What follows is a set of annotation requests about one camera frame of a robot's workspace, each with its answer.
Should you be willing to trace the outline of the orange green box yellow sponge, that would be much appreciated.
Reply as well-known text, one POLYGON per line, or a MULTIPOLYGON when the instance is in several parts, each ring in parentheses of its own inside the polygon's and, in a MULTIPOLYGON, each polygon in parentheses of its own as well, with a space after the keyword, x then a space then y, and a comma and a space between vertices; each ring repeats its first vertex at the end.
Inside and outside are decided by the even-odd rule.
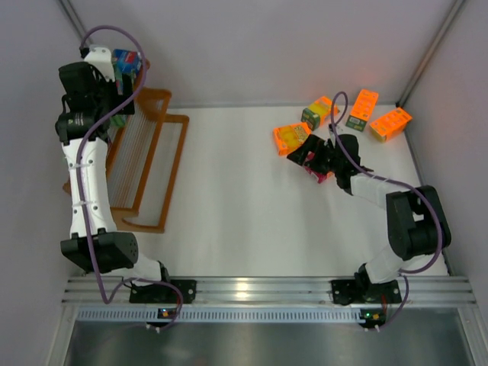
POLYGON ((333 111, 335 116, 339 113, 337 107, 332 107, 332 100, 326 96, 322 96, 303 109, 300 121, 314 131, 324 125, 331 111, 333 111))

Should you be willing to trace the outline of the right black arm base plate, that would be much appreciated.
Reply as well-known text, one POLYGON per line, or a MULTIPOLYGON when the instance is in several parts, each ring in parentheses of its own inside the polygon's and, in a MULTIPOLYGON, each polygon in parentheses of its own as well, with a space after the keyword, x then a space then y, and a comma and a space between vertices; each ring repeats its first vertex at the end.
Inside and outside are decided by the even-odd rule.
POLYGON ((332 302, 338 305, 356 304, 399 304, 402 302, 398 281, 383 284, 360 284, 356 280, 333 280, 332 302))

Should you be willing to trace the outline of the blue green sponge pack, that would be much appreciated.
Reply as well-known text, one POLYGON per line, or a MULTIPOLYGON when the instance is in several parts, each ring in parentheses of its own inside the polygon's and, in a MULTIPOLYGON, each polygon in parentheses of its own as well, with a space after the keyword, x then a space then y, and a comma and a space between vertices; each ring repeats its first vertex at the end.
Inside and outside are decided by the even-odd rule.
POLYGON ((123 128, 127 122, 127 116, 116 114, 110 117, 110 122, 111 122, 111 126, 113 127, 123 128))
POLYGON ((122 49, 113 50, 112 63, 117 78, 128 75, 132 82, 135 82, 142 66, 142 60, 138 52, 122 49))

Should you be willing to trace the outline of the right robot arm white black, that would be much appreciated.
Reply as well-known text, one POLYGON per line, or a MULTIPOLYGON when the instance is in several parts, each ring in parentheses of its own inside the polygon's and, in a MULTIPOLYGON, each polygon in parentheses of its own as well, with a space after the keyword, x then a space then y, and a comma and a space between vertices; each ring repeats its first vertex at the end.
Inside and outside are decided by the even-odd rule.
POLYGON ((345 193, 363 198, 386 213, 387 244, 362 264, 353 278, 332 281, 333 303, 400 303, 397 278, 404 273, 403 264, 437 255, 450 245, 451 232, 435 188, 413 188, 375 175, 361 164, 356 136, 341 134, 324 140, 310 135, 287 159, 319 181, 333 175, 345 193))

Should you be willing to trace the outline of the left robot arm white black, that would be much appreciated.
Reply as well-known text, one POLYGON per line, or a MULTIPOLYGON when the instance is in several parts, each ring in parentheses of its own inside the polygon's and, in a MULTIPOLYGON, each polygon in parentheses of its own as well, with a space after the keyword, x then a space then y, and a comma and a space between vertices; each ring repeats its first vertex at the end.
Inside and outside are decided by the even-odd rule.
POLYGON ((168 282, 164 265, 141 254, 136 237, 120 231, 108 197, 106 158, 110 119, 134 96, 120 98, 113 81, 85 61, 59 68, 65 89, 63 111, 55 124, 69 170, 72 223, 62 254, 83 271, 119 275, 123 283, 150 286, 168 282))

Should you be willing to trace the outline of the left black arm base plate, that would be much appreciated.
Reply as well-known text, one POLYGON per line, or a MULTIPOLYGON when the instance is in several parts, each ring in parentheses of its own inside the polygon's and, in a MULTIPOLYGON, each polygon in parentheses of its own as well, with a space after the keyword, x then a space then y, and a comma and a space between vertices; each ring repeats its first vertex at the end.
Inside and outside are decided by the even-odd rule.
POLYGON ((171 285, 180 290, 182 300, 170 287, 148 284, 144 286, 136 286, 135 284, 130 287, 130 303, 192 303, 196 297, 197 282, 196 280, 171 280, 171 285))

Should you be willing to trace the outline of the pink scrubber sponge box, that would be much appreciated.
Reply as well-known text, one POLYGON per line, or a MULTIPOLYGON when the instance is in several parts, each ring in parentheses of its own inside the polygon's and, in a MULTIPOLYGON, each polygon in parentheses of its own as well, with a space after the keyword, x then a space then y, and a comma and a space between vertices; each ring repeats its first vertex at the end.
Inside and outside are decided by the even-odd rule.
POLYGON ((323 173, 319 173, 319 172, 316 172, 314 170, 311 169, 311 167, 309 167, 307 165, 307 163, 309 161, 311 161, 313 158, 315 157, 315 154, 313 152, 309 152, 307 154, 307 157, 305 158, 305 161, 304 161, 304 164, 303 164, 303 167, 305 168, 305 170, 307 171, 307 173, 309 175, 311 175, 312 177, 315 178, 316 182, 318 184, 322 184, 324 181, 326 181, 328 178, 331 178, 334 174, 332 172, 328 172, 326 174, 323 174, 323 173))

